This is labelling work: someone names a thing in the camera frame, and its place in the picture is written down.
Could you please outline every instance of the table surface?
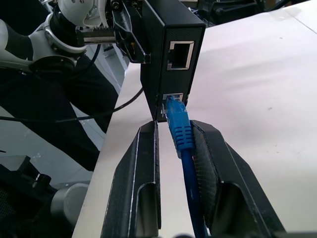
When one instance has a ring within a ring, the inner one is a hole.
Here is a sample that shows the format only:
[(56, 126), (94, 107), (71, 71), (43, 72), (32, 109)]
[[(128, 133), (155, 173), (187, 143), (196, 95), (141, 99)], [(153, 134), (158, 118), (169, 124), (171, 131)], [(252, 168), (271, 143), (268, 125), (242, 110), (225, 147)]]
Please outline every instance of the table surface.
[[(251, 166), (287, 231), (317, 230), (317, 0), (207, 29), (187, 110)], [(141, 88), (130, 64), (117, 105)], [(99, 238), (114, 170), (151, 121), (144, 94), (115, 113), (74, 238)], [(159, 124), (161, 237), (193, 234), (181, 161)]]

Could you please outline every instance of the floor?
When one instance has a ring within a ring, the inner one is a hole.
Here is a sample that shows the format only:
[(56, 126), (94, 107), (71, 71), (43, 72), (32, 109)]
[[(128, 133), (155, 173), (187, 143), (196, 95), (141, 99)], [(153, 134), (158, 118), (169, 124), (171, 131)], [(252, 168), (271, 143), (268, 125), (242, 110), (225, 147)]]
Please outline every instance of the floor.
[[(92, 57), (95, 47), (87, 50), (87, 56)], [(127, 65), (124, 65), (122, 55), (107, 52), (100, 53), (96, 65), (105, 77), (120, 91)], [(74, 107), (78, 117), (85, 116), (83, 112)], [(11, 115), (0, 107), (0, 115), (10, 117)], [(95, 120), (81, 121), (81, 124), (98, 149), (101, 149), (105, 134), (96, 124)], [(88, 181), (92, 172), (82, 168), (64, 152), (52, 146), (37, 134), (29, 130), (19, 122), (0, 120), (0, 156), (27, 155), (32, 164), (43, 174), (52, 178), (51, 185), (64, 182)]]

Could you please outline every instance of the empty ethernet port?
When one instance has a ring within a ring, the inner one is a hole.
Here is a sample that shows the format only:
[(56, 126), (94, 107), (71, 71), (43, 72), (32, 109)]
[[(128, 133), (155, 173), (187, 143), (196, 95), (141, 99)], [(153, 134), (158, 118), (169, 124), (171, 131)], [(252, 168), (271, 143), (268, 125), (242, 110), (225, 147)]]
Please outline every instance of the empty ethernet port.
[(167, 70), (188, 70), (192, 59), (194, 41), (171, 41)]

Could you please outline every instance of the blue ethernet cable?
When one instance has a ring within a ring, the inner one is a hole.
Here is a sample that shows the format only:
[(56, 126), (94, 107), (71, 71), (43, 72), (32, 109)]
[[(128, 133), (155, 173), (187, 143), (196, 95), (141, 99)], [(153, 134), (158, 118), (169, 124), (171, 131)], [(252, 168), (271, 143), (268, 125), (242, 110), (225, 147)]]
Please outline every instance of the blue ethernet cable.
[(204, 217), (201, 213), (200, 195), (192, 151), (194, 138), (186, 107), (175, 96), (168, 96), (165, 113), (178, 157), (182, 160), (187, 203), (196, 238), (208, 237)]

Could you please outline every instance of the screw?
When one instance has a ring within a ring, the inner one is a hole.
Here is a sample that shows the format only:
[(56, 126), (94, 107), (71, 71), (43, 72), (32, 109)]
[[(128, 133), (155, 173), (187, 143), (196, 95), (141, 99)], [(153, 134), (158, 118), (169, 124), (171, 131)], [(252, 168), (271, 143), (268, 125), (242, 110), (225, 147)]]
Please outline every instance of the screw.
[(112, 8), (113, 9), (115, 9), (115, 10), (118, 10), (119, 9), (119, 3), (117, 2), (117, 1), (114, 1), (113, 3), (112, 3)]

